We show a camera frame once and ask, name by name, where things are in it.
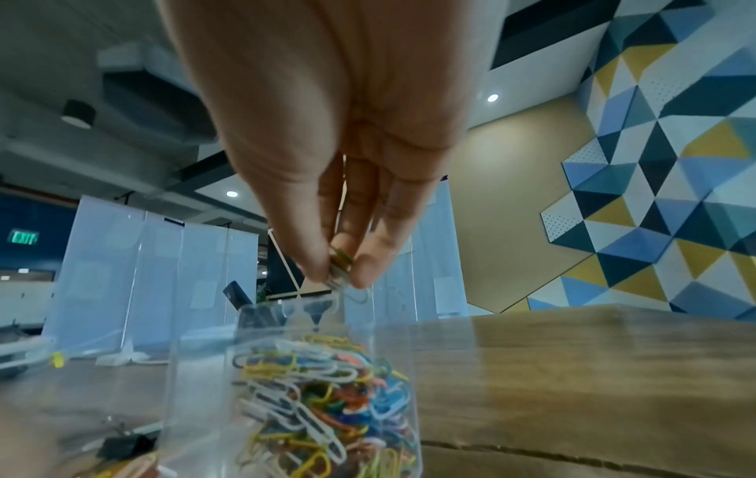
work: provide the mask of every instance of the ceiling light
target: ceiling light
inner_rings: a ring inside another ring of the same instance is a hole
[[[96,115],[97,111],[87,103],[69,99],[63,107],[61,119],[77,128],[92,129]]]

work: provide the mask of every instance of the beige wall panel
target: beige wall panel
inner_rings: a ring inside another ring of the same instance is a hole
[[[449,171],[469,303],[500,312],[585,259],[540,213],[569,192],[561,162],[595,137],[564,97],[469,131]]]

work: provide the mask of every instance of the blue wall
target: blue wall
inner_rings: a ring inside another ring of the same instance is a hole
[[[0,194],[0,269],[60,271],[75,209]],[[12,244],[12,229],[39,233],[34,246]]]

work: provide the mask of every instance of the geometric patterned wall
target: geometric patterned wall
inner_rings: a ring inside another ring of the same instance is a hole
[[[594,254],[530,309],[756,320],[756,9],[731,4],[620,4],[578,90],[597,137],[564,161],[572,191],[542,213],[551,243]]]

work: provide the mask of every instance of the yellow triangle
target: yellow triangle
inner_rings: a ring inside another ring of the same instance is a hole
[[[636,81],[640,81],[640,77],[643,75],[643,72],[646,71],[646,68],[659,58],[666,55],[667,52],[674,47],[675,43],[666,45],[631,46],[622,52],[622,57]]]
[[[630,211],[628,211],[628,205],[624,203],[622,197],[614,199],[586,219],[607,224],[616,224],[618,226],[629,226],[630,228],[636,226],[632,222],[632,216],[630,216]]]
[[[743,282],[748,287],[750,296],[756,301],[756,258],[736,252],[731,252],[730,257],[735,262]]]
[[[685,259],[688,270],[694,279],[698,279],[711,265],[718,261],[725,253],[722,249],[716,247],[704,246],[703,244],[692,243],[682,239],[677,239],[677,246]]]
[[[612,89],[612,82],[614,81],[614,73],[617,71],[617,63],[619,62],[620,58],[616,57],[600,70],[596,72],[596,81],[598,81],[598,85],[601,87],[601,91],[604,92],[604,95],[608,98],[609,97],[609,91]]]
[[[748,159],[750,155],[743,140],[732,130],[725,120],[703,133],[683,150],[682,157],[714,156]]]
[[[662,289],[662,285],[659,283],[659,278],[656,277],[653,265],[649,265],[612,288],[616,291],[642,295],[643,297],[667,302],[667,296],[664,294],[664,289]]]
[[[582,280],[584,282],[594,283],[600,286],[608,287],[604,271],[601,269],[599,257],[593,254],[585,261],[582,261],[569,271],[563,274],[564,277]]]
[[[509,309],[505,310],[504,313],[510,313],[510,312],[528,312],[530,310],[530,305],[528,304],[528,299],[524,298],[521,301],[519,301],[517,304],[511,306]]]

